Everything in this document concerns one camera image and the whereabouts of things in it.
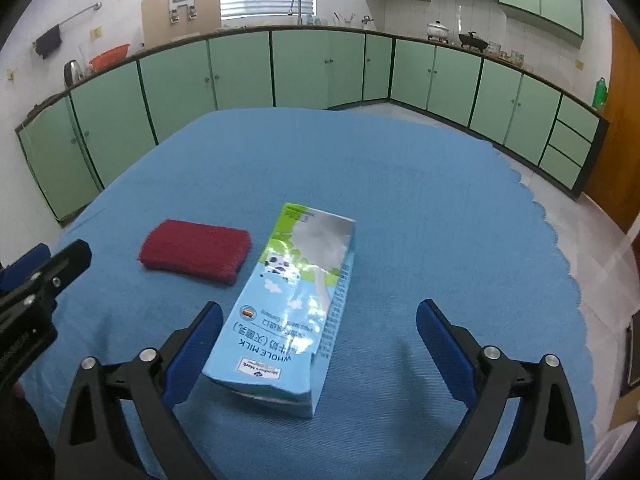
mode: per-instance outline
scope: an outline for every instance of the faucet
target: faucet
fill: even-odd
[[[291,0],[291,6],[289,7],[289,12],[287,16],[293,16],[293,2],[296,0]],[[302,25],[302,0],[298,0],[298,25]]]

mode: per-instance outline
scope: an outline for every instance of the screw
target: screw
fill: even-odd
[[[93,357],[85,357],[82,360],[82,364],[80,365],[84,370],[91,370],[95,366],[95,358]]]
[[[545,356],[545,363],[553,368],[556,368],[560,364],[560,359],[558,359],[553,354],[548,354]]]
[[[140,354],[138,354],[138,357],[140,357],[141,361],[148,363],[149,361],[153,361],[157,355],[158,352],[156,352],[155,349],[145,348],[142,352],[140,352]]]
[[[497,359],[500,357],[500,351],[495,346],[488,346],[482,353],[488,359]]]

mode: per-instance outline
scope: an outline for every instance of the red cloth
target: red cloth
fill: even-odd
[[[146,237],[138,259],[147,269],[181,272],[233,285],[250,248],[247,231],[165,220]]]

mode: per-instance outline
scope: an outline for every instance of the whole milk carton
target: whole milk carton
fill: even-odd
[[[202,373],[261,404],[313,417],[349,288],[354,227],[285,204]]]

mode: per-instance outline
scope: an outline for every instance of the floor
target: floor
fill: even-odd
[[[388,103],[349,111],[450,127]],[[535,201],[545,208],[546,221],[558,233],[558,248],[580,286],[579,309],[587,324],[587,348],[593,356],[597,402],[593,427],[598,439],[607,431],[618,399],[626,326],[640,308],[640,282],[631,240],[586,195],[574,201],[529,168],[503,156],[520,173],[521,183],[532,190]]]

